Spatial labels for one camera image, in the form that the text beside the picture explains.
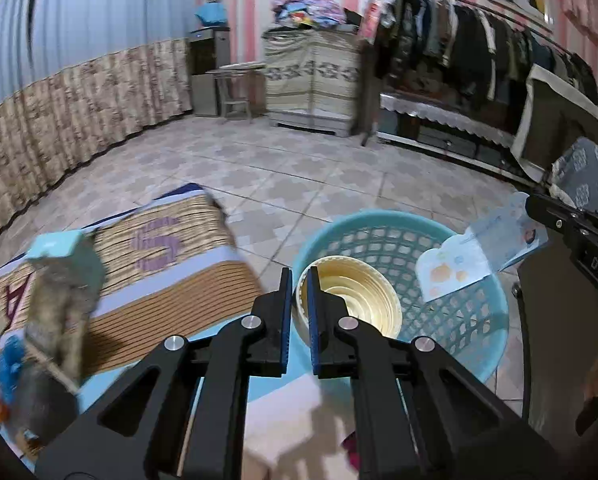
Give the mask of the clothes rack with garments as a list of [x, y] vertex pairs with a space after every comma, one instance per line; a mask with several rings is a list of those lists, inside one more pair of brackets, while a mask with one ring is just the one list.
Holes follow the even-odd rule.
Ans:
[[458, 0], [374, 0], [374, 71], [391, 92], [516, 133], [540, 66], [598, 104], [592, 66], [528, 28]]

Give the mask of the colourful play mat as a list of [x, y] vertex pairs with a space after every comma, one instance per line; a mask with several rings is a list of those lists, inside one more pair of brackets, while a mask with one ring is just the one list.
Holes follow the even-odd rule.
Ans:
[[[214, 335], [262, 292], [221, 208], [195, 184], [87, 228], [106, 279], [85, 338], [81, 408], [171, 335]], [[246, 466], [274, 479], [352, 479], [342, 441], [348, 400], [308, 376], [303, 344], [290, 338], [286, 374], [250, 382]]]

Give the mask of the grey water dispenser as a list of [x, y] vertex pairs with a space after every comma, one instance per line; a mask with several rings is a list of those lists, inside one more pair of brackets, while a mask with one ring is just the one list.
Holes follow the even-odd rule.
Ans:
[[192, 111], [198, 116], [218, 116], [220, 97], [214, 70], [230, 63], [230, 28], [203, 27], [187, 37], [187, 66]]

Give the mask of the low tv stand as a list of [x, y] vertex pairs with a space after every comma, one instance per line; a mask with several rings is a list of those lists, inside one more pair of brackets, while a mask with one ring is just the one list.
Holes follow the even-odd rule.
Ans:
[[379, 141], [456, 162], [506, 181], [530, 183], [512, 156], [512, 134], [403, 92], [382, 92], [379, 101]]

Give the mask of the camouflage snack bag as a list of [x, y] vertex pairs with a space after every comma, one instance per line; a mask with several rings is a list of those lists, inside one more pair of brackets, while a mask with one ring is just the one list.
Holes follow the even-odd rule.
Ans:
[[85, 338], [95, 295], [58, 259], [39, 258], [31, 264], [34, 283], [24, 324], [24, 348], [68, 391], [76, 393], [83, 383]]

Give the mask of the blue crumpled plastic bag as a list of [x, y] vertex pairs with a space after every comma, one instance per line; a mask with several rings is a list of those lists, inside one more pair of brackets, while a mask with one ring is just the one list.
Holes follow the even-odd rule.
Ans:
[[11, 407], [24, 360], [24, 345], [17, 336], [10, 336], [0, 350], [0, 402]]

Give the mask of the pile of folded clothes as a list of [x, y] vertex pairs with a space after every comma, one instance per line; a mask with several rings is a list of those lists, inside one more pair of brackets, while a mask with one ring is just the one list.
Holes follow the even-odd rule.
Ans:
[[358, 27], [361, 15], [334, 0], [273, 0], [274, 25], [285, 28]]

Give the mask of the cloth-covered cabinet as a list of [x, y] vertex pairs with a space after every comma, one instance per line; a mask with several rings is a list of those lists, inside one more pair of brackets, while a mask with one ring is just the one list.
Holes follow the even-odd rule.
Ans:
[[338, 29], [271, 29], [262, 40], [271, 122], [350, 136], [361, 80], [356, 35]]

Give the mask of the light blue paper packet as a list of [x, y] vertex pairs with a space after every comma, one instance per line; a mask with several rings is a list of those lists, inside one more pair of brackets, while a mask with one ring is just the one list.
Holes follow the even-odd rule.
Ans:
[[480, 282], [547, 244], [545, 226], [526, 211], [528, 197], [512, 194], [505, 206], [424, 252], [415, 266], [422, 300], [430, 302]]

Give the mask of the blue floral curtain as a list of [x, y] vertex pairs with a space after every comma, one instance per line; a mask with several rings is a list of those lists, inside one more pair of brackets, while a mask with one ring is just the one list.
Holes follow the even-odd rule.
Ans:
[[69, 171], [190, 110], [195, 0], [0, 0], [0, 233]]

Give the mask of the teal cardboard box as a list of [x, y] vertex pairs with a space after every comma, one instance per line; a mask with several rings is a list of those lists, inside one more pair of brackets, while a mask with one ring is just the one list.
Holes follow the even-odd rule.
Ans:
[[92, 237], [83, 230], [39, 235], [26, 252], [26, 261], [43, 281], [69, 292], [82, 292], [91, 304], [98, 301], [106, 269]]

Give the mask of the small wooden stool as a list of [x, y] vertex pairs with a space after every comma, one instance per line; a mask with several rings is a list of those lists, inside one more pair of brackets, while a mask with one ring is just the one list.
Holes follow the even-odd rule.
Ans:
[[210, 70], [218, 86], [219, 118], [223, 122], [264, 116], [266, 106], [265, 62], [244, 62], [223, 65]]

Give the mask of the blue wrapped potted plant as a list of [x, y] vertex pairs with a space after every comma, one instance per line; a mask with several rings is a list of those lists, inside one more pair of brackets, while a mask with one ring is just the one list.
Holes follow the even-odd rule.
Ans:
[[225, 27], [228, 24], [223, 0], [204, 0], [197, 6], [195, 16], [203, 27]]

